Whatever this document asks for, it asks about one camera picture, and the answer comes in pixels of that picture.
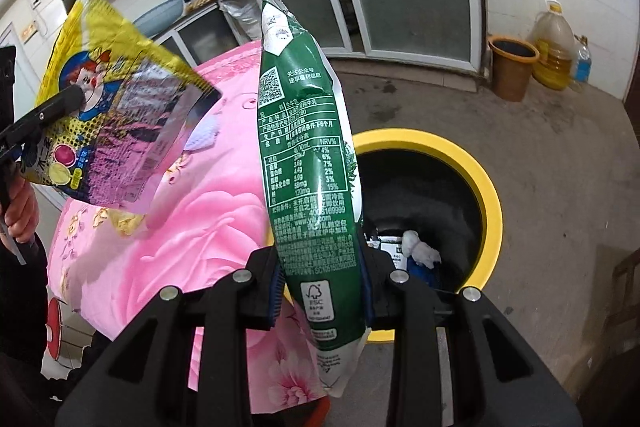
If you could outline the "person left hand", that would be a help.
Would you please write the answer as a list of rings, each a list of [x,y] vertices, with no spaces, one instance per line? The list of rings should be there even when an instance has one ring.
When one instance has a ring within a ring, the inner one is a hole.
[[[28,243],[36,233],[39,208],[35,191],[28,181],[16,176],[9,187],[10,203],[3,212],[6,232],[1,232],[2,243],[10,248],[12,242]]]

